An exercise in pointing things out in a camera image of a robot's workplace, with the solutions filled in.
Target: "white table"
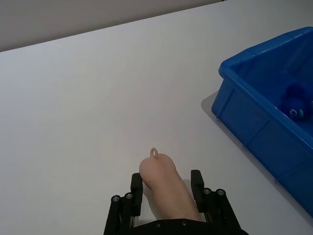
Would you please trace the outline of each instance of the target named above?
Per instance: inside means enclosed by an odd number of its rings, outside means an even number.
[[[235,53],[312,25],[310,0],[229,0],[0,53],[0,231],[100,235],[151,147],[224,188],[251,235],[312,221],[201,109]],[[143,198],[141,223],[154,220]]]

